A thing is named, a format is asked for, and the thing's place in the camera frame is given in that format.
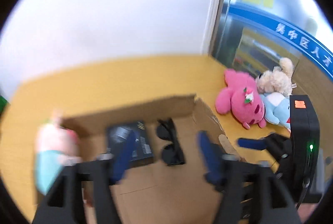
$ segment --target black product box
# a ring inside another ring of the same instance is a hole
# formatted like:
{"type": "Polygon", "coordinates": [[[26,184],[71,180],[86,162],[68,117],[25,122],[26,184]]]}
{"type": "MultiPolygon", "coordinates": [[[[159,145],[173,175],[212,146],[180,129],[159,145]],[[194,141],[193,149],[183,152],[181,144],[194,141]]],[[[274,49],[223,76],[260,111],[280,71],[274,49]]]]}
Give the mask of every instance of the black product box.
{"type": "Polygon", "coordinates": [[[107,128],[107,153],[117,155],[129,132],[136,134],[136,150],[133,151],[131,167],[140,167],[154,162],[154,155],[142,121],[113,125],[107,128]]]}

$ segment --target fluffy stuffed animal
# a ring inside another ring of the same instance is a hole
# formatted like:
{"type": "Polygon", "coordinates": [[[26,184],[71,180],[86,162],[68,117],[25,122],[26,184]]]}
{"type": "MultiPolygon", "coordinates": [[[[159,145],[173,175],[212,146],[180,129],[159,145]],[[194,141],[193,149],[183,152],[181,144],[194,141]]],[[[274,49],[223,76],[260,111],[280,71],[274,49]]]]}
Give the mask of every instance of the fluffy stuffed animal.
{"type": "Polygon", "coordinates": [[[35,177],[36,187],[44,195],[49,191],[62,167],[68,162],[81,162],[78,154],[76,132],[62,128],[58,113],[43,124],[36,139],[35,177]]]}
{"type": "Polygon", "coordinates": [[[265,120],[281,124],[290,131],[290,100],[278,92],[261,94],[260,97],[266,109],[265,120]]]}
{"type": "Polygon", "coordinates": [[[264,104],[257,92],[256,83],[248,73],[227,69],[224,72],[228,87],[222,89],[215,101],[216,111],[226,114],[230,110],[246,129],[258,123],[265,127],[264,104]]]}
{"type": "Polygon", "coordinates": [[[295,84],[291,83],[293,64],[288,58],[281,58],[280,66],[274,67],[273,71],[265,71],[256,78],[259,93],[279,92],[289,97],[295,84]]]}

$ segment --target black sunglasses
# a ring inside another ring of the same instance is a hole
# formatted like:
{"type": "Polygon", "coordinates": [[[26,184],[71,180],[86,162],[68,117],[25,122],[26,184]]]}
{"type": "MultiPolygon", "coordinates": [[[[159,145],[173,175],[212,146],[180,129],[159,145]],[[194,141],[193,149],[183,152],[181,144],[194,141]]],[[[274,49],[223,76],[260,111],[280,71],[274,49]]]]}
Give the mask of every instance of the black sunglasses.
{"type": "Polygon", "coordinates": [[[158,120],[159,126],[156,129],[157,136],[160,139],[171,141],[162,149],[162,159],[168,166],[185,164],[183,150],[177,139],[176,127],[174,121],[170,118],[167,121],[158,120]]]}

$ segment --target plush toy eye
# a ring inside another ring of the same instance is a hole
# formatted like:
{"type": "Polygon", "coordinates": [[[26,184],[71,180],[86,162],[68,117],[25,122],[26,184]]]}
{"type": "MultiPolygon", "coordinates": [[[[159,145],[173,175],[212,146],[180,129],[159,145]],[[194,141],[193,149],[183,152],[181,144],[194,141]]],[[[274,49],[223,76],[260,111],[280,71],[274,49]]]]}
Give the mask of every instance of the plush toy eye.
{"type": "Polygon", "coordinates": [[[254,111],[255,114],[257,114],[257,113],[259,112],[259,108],[260,108],[260,106],[257,105],[257,108],[256,108],[255,111],[254,111]]]}

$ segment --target pink stuffed bear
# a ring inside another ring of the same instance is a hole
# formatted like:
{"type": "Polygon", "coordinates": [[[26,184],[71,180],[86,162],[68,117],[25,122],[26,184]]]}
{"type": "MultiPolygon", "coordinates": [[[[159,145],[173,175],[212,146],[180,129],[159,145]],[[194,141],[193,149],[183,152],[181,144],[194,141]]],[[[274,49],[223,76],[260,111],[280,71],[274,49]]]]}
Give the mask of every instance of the pink stuffed bear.
{"type": "Polygon", "coordinates": [[[246,129],[257,123],[259,127],[266,126],[265,108],[257,92],[257,85],[248,73],[227,69],[224,72],[228,87],[222,89],[215,101],[216,111],[226,114],[230,110],[246,129]]]}

